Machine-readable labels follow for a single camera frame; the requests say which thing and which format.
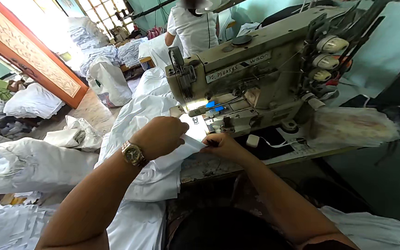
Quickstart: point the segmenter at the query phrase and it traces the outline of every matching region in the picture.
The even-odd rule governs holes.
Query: gold watch
[[[129,141],[121,145],[121,152],[126,162],[131,163],[134,166],[142,169],[146,166],[149,161],[145,159],[139,146],[130,143]]]

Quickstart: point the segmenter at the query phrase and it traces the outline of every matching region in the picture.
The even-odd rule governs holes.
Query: carved wooden panel
[[[80,85],[1,13],[0,41],[64,92],[75,97]]]

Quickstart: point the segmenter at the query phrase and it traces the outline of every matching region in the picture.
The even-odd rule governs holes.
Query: white shirt
[[[217,14],[210,12],[198,17],[187,9],[175,6],[169,14],[168,32],[180,37],[184,56],[189,57],[219,45],[216,20]]]

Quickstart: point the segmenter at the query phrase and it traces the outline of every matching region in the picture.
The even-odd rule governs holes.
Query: window
[[[106,34],[109,38],[112,38],[109,30],[116,26],[125,27],[129,32],[134,30],[131,18],[118,20],[115,15],[116,12],[119,12],[120,16],[123,16],[121,10],[125,10],[126,14],[129,14],[125,0],[79,0],[79,3],[90,20],[96,23],[103,34]]]

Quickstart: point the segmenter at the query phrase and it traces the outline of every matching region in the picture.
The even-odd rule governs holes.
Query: green shirt
[[[0,80],[0,99],[3,101],[8,101],[13,97],[13,95],[10,94],[10,91],[7,89],[7,86],[8,82]]]

